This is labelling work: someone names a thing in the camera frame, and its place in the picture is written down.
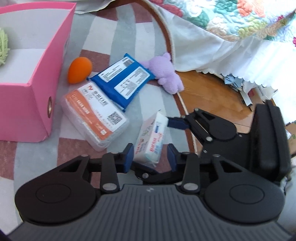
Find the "purple plush toy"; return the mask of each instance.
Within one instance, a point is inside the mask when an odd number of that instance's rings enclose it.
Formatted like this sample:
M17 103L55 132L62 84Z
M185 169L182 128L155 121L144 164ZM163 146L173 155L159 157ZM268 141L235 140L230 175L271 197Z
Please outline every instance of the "purple plush toy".
M155 75L158 84L162 85L166 92L176 94L184 90L183 83L179 75L175 73L174 66L170 61L169 53L156 56L149 61L141 62L141 64Z

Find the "barcode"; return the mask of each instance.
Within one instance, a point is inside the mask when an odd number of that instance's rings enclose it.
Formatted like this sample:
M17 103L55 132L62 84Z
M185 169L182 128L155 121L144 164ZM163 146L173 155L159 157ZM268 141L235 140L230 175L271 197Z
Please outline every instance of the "barcode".
M115 111L107 117L107 120L111 122L112 125L116 125L122 120L121 116Z
M132 60L128 59L127 61L123 62L126 67L129 67L133 63Z

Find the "pink storage bin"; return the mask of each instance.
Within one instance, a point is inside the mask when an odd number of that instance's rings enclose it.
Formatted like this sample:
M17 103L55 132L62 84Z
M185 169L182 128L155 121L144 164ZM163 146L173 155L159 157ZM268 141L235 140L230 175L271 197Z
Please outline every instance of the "pink storage bin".
M50 135L74 10L68 2L0 7L11 49L0 66L0 140L39 142Z

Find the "floral quilt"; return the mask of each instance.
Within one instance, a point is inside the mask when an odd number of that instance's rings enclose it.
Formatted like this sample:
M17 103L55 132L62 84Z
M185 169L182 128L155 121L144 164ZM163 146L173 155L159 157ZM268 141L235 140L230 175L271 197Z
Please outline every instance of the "floral quilt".
M296 0L150 1L227 41L255 35L296 45Z

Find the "orange makeup sponge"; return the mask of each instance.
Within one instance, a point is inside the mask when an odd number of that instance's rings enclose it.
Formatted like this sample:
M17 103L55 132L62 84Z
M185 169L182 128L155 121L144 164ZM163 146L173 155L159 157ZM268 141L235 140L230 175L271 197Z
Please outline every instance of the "orange makeup sponge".
M92 63L86 57L78 57L73 60L68 70L68 82L77 84L84 81L92 71Z

